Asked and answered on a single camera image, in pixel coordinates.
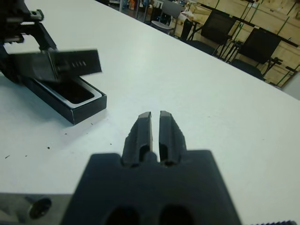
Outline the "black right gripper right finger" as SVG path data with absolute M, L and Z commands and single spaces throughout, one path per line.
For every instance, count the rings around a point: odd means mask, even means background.
M 179 164 L 187 151 L 185 137 L 173 115 L 160 111 L 159 117 L 159 156 L 165 166 Z

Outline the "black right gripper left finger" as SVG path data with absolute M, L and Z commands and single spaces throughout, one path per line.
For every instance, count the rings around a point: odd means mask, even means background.
M 140 114 L 125 139 L 121 163 L 133 168 L 154 163 L 151 112 Z

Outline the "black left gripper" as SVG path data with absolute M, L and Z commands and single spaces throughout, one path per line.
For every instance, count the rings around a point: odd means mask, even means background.
M 30 11 L 23 0 L 2 0 L 0 2 L 0 71 L 13 83 L 22 85 L 19 71 L 11 55 L 4 48 L 5 43 L 22 43 L 25 28 L 23 22 L 34 23 L 34 38 L 39 49 L 48 54 L 57 73 L 70 70 L 69 52 L 61 52 L 46 28 L 43 26 L 44 15 L 40 9 Z

